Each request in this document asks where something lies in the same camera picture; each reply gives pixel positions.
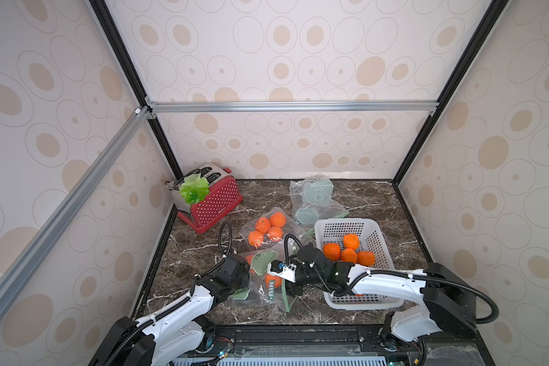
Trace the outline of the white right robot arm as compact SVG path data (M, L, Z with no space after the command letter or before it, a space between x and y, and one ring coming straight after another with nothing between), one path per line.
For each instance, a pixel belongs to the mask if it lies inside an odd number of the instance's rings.
M476 292L437 263L410 271L371 268L334 262L308 245L272 262L269 272L283 278L294 296L312 286L334 297L373 294L413 302L414 307L387 317L384 339L411 342L435 332L460 338L477 333Z

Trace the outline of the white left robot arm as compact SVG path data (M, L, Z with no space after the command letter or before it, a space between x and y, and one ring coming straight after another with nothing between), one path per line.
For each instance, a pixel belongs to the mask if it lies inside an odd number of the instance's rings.
M166 365L207 341L211 325L203 316L236 291L246 288L250 264L229 255L209 273L196 277L192 289L161 310L131 320L118 320L90 365Z

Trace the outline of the orange fruit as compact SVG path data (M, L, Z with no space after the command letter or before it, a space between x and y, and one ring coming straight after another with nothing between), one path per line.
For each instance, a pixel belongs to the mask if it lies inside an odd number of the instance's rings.
M349 233L343 236L343 245L345 249L352 249L356 251L360 247L360 239L358 235Z
M340 259L343 262L351 262L351 263L357 264L358 253L354 249L347 248L341 252Z
M323 246L323 254L330 261L338 261L341 258L342 249L339 244L331 242Z
M358 252L358 264L365 267L374 267L376 263L376 256L373 252L361 251Z

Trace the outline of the blue-seal zip-top bag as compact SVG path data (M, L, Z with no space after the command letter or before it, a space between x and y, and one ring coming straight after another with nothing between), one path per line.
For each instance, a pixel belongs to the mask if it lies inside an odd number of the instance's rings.
M267 249L282 244L288 234L296 236L302 244L314 241L303 227L280 207L274 207L269 212L253 218L242 226L239 234L250 250Z

